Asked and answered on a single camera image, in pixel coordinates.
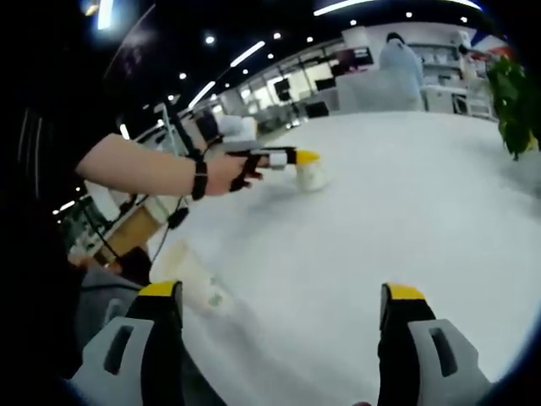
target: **white table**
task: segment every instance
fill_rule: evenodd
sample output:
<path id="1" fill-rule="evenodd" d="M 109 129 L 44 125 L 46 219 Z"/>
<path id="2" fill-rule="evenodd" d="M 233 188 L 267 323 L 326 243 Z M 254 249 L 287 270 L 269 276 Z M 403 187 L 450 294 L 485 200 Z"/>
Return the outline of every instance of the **white table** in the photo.
<path id="1" fill-rule="evenodd" d="M 226 402 L 376 403 L 387 281 L 422 290 L 500 378 L 539 310 L 541 179 L 521 177 L 496 125 L 356 114 L 311 120 L 275 144 L 318 151 L 331 184 L 300 195 L 293 170 L 268 173 L 201 201 L 166 243 L 187 239 L 254 318 L 245 337 L 185 311 L 187 348 Z"/>

